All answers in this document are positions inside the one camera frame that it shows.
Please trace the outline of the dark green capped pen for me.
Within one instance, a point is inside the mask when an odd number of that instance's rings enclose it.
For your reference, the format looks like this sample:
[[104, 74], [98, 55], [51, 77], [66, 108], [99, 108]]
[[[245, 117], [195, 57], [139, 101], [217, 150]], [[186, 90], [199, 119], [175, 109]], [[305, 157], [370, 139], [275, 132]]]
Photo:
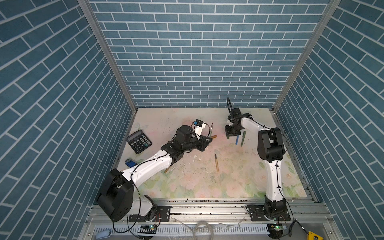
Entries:
[[209, 133], [209, 137], [211, 137], [211, 136], [212, 136], [212, 133], [213, 133], [213, 126], [214, 126], [214, 124], [212, 123], [212, 124], [211, 124], [211, 127], [210, 127], [210, 133]]

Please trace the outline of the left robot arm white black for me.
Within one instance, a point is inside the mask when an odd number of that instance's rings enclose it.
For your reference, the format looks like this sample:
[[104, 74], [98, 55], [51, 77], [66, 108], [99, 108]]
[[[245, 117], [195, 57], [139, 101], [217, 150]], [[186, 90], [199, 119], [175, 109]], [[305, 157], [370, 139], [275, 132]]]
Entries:
[[97, 204], [113, 223], [125, 216], [151, 221], [157, 215], [157, 204], [138, 187], [158, 172], [177, 163], [193, 150], [203, 152], [212, 138], [202, 134], [205, 122], [195, 120], [192, 126], [182, 125], [174, 137], [146, 161], [123, 171], [111, 170], [96, 197]]

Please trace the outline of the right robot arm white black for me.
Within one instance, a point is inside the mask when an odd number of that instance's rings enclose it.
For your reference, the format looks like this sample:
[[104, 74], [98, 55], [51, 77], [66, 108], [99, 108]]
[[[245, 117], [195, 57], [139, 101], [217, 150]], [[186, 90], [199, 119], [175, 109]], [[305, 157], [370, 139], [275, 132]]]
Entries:
[[283, 134], [279, 128], [271, 128], [256, 122], [251, 116], [228, 116], [228, 125], [225, 126], [227, 137], [237, 137], [242, 130], [258, 135], [258, 154], [266, 161], [267, 189], [265, 194], [264, 215], [274, 221], [288, 212], [287, 200], [284, 197], [281, 185], [281, 161], [286, 153]]

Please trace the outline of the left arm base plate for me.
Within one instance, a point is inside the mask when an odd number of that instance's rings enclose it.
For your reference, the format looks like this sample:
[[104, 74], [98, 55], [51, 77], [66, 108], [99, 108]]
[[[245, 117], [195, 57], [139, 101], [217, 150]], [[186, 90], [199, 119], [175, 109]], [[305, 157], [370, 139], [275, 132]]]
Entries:
[[156, 206], [152, 207], [151, 210], [144, 216], [141, 215], [129, 215], [130, 223], [144, 223], [144, 222], [169, 222], [170, 220], [170, 206]]

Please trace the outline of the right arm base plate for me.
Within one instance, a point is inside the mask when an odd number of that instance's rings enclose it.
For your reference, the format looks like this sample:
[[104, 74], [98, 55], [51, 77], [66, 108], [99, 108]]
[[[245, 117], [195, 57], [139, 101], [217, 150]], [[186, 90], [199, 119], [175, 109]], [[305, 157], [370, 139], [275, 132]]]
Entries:
[[246, 211], [250, 215], [252, 222], [275, 222], [278, 220], [281, 221], [291, 221], [290, 211], [287, 207], [277, 208], [277, 210], [272, 210], [269, 207], [263, 205], [246, 205]]

